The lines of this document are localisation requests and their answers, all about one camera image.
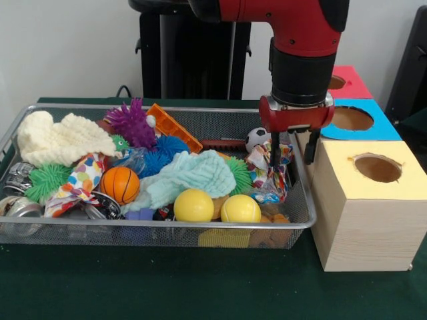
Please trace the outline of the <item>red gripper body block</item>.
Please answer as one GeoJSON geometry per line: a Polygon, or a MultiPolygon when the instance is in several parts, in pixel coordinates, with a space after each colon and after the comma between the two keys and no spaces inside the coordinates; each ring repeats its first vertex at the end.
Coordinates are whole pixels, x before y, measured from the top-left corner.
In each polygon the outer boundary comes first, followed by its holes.
{"type": "Polygon", "coordinates": [[[334,99],[327,93],[323,103],[311,107],[281,105],[272,96],[262,96],[259,114],[262,126],[268,132],[304,132],[330,124],[334,115],[334,99]]]}

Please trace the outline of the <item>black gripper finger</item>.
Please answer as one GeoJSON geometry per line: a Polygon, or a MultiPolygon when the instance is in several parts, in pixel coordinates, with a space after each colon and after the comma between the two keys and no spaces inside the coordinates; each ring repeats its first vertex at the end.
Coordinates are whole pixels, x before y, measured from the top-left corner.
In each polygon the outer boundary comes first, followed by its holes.
{"type": "Polygon", "coordinates": [[[278,171],[281,159],[280,134],[278,132],[271,132],[271,138],[270,165],[274,171],[278,171]]]}
{"type": "Polygon", "coordinates": [[[309,140],[306,143],[305,150],[304,150],[304,163],[306,165],[311,165],[314,162],[314,157],[316,154],[316,145],[319,138],[320,138],[319,129],[310,131],[309,140]]]}

